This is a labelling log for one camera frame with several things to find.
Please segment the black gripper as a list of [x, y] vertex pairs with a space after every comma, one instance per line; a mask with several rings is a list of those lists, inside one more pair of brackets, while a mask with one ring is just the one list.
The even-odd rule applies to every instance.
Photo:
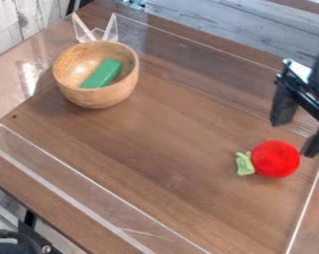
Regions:
[[[283, 60], [283, 71], [276, 75], [269, 121], [273, 127], [289, 123], [301, 107], [319, 121], [319, 94], [309, 86], [312, 69], [293, 59]], [[301, 154], [313, 158], [319, 154], [319, 129], [308, 138]]]

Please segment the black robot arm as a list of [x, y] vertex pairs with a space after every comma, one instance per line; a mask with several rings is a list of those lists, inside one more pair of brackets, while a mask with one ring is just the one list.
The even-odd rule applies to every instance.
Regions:
[[[276, 75], [269, 121], [273, 127], [289, 123], [301, 107], [319, 121], [319, 55], [312, 67], [293, 59], [283, 60], [283, 71]], [[301, 148], [301, 154], [313, 158], [319, 154], [319, 129]]]

